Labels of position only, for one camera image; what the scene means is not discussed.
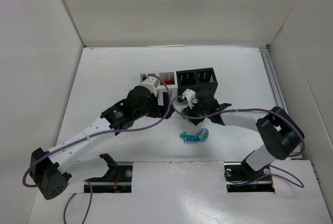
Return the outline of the cyan printed round lego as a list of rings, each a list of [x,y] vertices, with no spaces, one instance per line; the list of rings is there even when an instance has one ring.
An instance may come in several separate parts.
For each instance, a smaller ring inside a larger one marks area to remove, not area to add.
[[[206,128],[203,128],[198,133],[198,142],[202,143],[205,142],[209,137],[209,130]]]

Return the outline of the red rounded lego brick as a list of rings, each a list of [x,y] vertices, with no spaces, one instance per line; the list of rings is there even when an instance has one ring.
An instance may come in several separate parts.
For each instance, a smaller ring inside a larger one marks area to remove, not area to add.
[[[164,80],[164,83],[166,85],[174,85],[175,84],[175,81],[174,80]]]

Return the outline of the cyan lego brick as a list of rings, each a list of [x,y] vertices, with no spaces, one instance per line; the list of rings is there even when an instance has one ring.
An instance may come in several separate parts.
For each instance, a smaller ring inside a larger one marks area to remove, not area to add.
[[[199,142],[197,135],[185,135],[183,140],[186,144],[197,144]]]

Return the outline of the small green lego piece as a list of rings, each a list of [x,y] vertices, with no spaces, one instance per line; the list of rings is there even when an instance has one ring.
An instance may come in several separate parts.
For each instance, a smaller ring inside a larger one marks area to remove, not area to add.
[[[185,136],[186,136],[186,132],[183,132],[183,133],[180,134],[180,138],[182,138],[182,139],[184,139]]]

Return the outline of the green square lego brick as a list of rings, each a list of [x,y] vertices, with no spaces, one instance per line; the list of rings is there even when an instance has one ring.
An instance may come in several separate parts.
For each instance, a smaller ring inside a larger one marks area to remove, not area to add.
[[[181,113],[182,113],[182,117],[183,117],[183,119],[187,119],[187,117],[186,117],[186,111],[185,111],[185,109],[182,109],[182,111],[181,111]]]

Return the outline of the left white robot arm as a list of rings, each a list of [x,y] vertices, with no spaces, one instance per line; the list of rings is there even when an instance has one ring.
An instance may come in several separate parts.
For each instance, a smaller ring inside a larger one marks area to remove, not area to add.
[[[96,159],[80,158],[99,144],[121,132],[134,132],[134,122],[145,116],[165,119],[170,112],[170,92],[163,94],[164,105],[144,86],[130,90],[125,99],[103,111],[93,123],[75,137],[47,151],[36,149],[31,154],[29,175],[46,200],[52,200],[76,182],[101,179],[111,180],[118,164],[107,153]]]

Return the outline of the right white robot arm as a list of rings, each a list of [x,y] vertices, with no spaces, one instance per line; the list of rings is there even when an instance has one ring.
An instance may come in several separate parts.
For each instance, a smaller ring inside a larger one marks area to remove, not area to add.
[[[301,145],[304,134],[290,116],[278,106],[270,110],[260,108],[233,109],[230,103],[220,104],[211,92],[196,93],[186,89],[180,96],[188,106],[180,114],[197,125],[204,119],[222,126],[234,126],[257,132],[263,142],[240,165],[243,173],[253,174],[276,160],[285,160]]]

